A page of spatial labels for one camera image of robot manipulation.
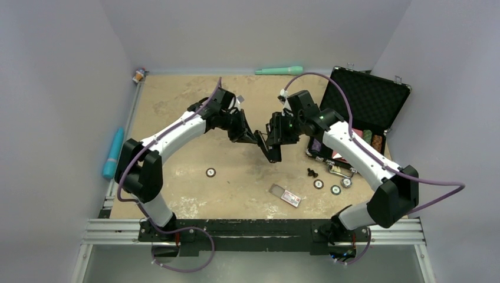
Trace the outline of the staple box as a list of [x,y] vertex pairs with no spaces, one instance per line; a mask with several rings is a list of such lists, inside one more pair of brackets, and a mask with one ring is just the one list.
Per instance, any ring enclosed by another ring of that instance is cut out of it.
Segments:
[[279,185],[273,184],[269,188],[269,193],[295,208],[299,207],[300,205],[301,198],[299,196],[291,193],[289,190],[286,190]]

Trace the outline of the aluminium frame rail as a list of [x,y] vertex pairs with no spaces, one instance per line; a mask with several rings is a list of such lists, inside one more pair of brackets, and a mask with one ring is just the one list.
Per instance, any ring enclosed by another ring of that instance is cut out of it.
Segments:
[[[371,245],[410,245],[416,250],[424,282],[436,282],[420,219],[402,219],[391,228],[374,225]],[[90,219],[84,232],[71,282],[83,282],[93,248],[98,245],[140,245],[138,219]]]

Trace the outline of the silver poker chip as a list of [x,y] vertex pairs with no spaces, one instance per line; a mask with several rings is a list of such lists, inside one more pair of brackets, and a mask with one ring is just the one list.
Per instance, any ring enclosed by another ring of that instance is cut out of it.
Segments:
[[343,188],[350,188],[352,186],[352,180],[350,178],[343,178],[341,180],[341,185]]

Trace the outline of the teal cylinder left edge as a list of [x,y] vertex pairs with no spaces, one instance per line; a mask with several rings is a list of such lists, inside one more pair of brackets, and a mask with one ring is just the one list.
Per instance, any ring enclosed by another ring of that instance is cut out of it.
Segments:
[[102,176],[105,179],[112,179],[116,172],[117,162],[120,155],[120,150],[123,144],[124,139],[124,128],[119,127],[113,137],[113,141],[111,142],[110,150],[107,156],[107,160],[104,163],[102,169]]

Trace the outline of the black screw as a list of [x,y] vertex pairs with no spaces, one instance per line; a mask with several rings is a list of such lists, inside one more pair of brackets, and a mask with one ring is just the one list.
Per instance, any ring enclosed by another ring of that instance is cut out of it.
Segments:
[[307,172],[308,172],[308,176],[311,176],[311,177],[318,177],[318,173],[316,173],[314,170],[312,170],[311,168],[308,168],[307,169]]

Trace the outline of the green poker chip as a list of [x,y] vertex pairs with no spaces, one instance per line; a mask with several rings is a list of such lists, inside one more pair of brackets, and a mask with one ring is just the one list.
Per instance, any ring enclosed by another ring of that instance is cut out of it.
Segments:
[[331,188],[330,188],[330,191],[333,195],[340,195],[341,194],[341,187],[337,186],[337,185],[333,185]]

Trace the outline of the small orange figurine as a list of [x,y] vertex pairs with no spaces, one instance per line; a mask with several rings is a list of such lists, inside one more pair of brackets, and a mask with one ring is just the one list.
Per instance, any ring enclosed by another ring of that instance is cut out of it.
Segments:
[[148,75],[148,71],[145,68],[138,68],[135,72],[135,75],[133,76],[132,80],[138,84],[139,82],[143,81],[146,76]]

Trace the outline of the brown poker chip left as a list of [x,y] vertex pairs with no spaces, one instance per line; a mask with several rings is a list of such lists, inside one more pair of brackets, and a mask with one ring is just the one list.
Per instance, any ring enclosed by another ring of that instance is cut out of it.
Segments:
[[206,173],[207,177],[214,177],[214,176],[216,176],[216,170],[215,170],[215,168],[212,168],[212,167],[207,168],[207,170],[206,170],[205,173]]

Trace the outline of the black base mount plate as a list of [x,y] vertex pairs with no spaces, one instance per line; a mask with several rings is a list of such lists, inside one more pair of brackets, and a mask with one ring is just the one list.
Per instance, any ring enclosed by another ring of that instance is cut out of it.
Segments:
[[200,251],[308,252],[310,255],[352,258],[358,243],[366,243],[367,227],[342,235],[330,232],[330,219],[178,219],[171,229],[159,231],[141,221],[139,242],[172,245],[180,256]]

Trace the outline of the silver carabiner keys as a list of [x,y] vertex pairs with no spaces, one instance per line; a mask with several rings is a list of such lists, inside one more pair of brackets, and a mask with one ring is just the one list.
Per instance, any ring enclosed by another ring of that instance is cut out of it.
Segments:
[[329,164],[327,166],[327,170],[329,173],[331,173],[333,175],[336,175],[336,176],[339,176],[342,178],[346,178],[346,179],[352,179],[353,176],[357,173],[356,169],[353,169],[352,167],[349,169],[346,169],[346,168],[343,168],[340,166],[336,166],[334,164]]

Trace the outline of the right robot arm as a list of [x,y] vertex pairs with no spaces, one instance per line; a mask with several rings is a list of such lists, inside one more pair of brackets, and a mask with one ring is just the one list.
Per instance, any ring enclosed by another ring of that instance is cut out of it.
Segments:
[[281,112],[274,112],[267,124],[267,136],[259,146],[271,163],[281,161],[281,146],[295,144],[301,135],[320,141],[336,151],[364,177],[373,189],[371,199],[350,205],[331,218],[327,233],[332,239],[345,240],[364,226],[391,227],[419,203],[417,170],[401,167],[385,158],[359,135],[334,110],[320,110],[307,90],[289,95],[281,90]]

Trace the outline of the black poker chip case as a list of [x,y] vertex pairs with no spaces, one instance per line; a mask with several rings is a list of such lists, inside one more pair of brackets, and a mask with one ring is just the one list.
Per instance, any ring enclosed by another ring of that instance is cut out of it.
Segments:
[[[394,81],[344,67],[334,67],[330,78],[347,95],[351,112],[354,114],[354,132],[368,143],[363,133],[371,131],[370,145],[384,155],[387,133],[391,131],[393,122],[410,96],[411,86],[401,83],[398,77]],[[349,121],[345,102],[331,83],[328,83],[320,103],[321,110],[327,108],[333,109]],[[352,168],[340,154],[314,138],[310,138],[305,152],[316,161],[345,169]]]

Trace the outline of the black stapler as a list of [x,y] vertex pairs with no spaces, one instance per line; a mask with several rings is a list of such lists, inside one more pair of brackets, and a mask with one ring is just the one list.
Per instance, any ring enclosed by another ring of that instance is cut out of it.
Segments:
[[254,136],[257,140],[258,147],[263,152],[267,161],[269,161],[270,163],[282,162],[281,146],[280,145],[277,145],[277,146],[267,145],[266,141],[264,139],[264,135],[259,130],[254,131]]

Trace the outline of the brown poker chip right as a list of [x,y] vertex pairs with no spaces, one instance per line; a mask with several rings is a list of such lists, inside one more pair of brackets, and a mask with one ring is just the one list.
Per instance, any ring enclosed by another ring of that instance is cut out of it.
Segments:
[[316,189],[322,189],[324,187],[324,182],[320,179],[315,179],[313,185]]

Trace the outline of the green microphone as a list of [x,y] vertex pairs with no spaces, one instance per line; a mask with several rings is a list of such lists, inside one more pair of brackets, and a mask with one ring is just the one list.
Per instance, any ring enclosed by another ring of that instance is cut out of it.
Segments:
[[262,68],[255,70],[255,75],[300,75],[304,71],[302,66]]

